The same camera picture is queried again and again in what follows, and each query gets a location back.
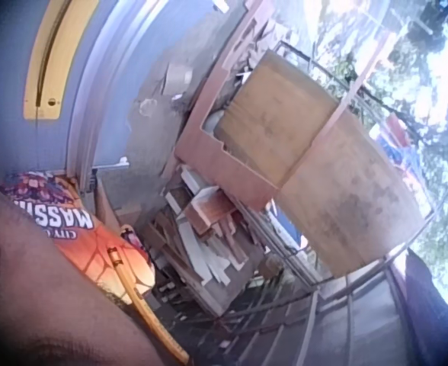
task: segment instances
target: plywood sheet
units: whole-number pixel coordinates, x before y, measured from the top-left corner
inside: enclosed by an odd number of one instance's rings
[[[278,205],[342,276],[409,239],[423,219],[400,174],[349,111],[301,160],[337,106],[307,75],[267,53],[216,135],[280,188]]]

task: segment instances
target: concrete floor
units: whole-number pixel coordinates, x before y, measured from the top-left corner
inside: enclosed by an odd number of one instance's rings
[[[130,167],[123,171],[100,173],[114,209],[126,204],[141,204],[142,214],[138,224],[144,223],[165,205],[160,192],[166,182],[160,174],[185,121],[186,115],[182,111],[245,13],[242,0],[227,0],[227,3],[230,6],[227,14],[219,11],[209,13],[173,48],[165,51],[153,66],[128,115],[132,133],[126,156]],[[278,9],[275,18],[299,33],[299,47],[309,53],[312,42],[304,18],[304,1],[292,0],[283,4],[274,0],[274,4]],[[172,102],[171,97],[161,95],[162,81],[171,61],[194,68],[189,90],[176,102]],[[139,103],[147,98],[157,102],[150,117],[139,113]]]

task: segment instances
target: person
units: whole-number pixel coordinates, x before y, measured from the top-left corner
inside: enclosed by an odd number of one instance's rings
[[[20,191],[5,185],[4,193],[29,194],[29,199],[24,196],[26,203],[39,198],[45,204],[56,200],[56,204],[69,204],[66,192],[53,194],[46,180],[40,179],[37,187],[26,177],[16,182],[24,183]],[[14,203],[5,194],[0,192],[0,364],[162,364],[141,328],[60,250],[63,245],[70,247],[69,239],[57,238],[64,241],[55,244],[52,228],[40,225],[43,215],[40,219],[36,211],[28,212],[27,204],[22,207],[19,200]],[[47,218],[48,223],[58,226],[54,216],[51,221]],[[98,244],[112,240],[123,248],[117,234],[103,231],[101,223],[91,226],[86,220],[85,226],[92,233],[100,228]],[[75,234],[84,235],[80,227]],[[84,239],[89,246],[90,236]]]

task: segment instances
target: yellow tool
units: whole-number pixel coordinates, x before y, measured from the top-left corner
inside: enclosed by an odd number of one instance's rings
[[[182,364],[189,364],[189,355],[186,351],[180,347],[180,345],[173,339],[173,337],[168,333],[166,328],[160,323],[155,313],[151,310],[148,304],[139,297],[134,284],[131,284],[129,277],[126,275],[126,269],[124,268],[123,259],[120,257],[117,248],[109,248],[107,250],[109,253],[109,258],[112,261],[112,265],[119,276],[121,283],[126,289],[131,301],[136,306],[136,309],[141,314],[142,318],[145,320],[148,327],[151,329],[153,334],[158,337],[158,339],[163,343],[163,345],[170,351],[170,353],[175,356]]]

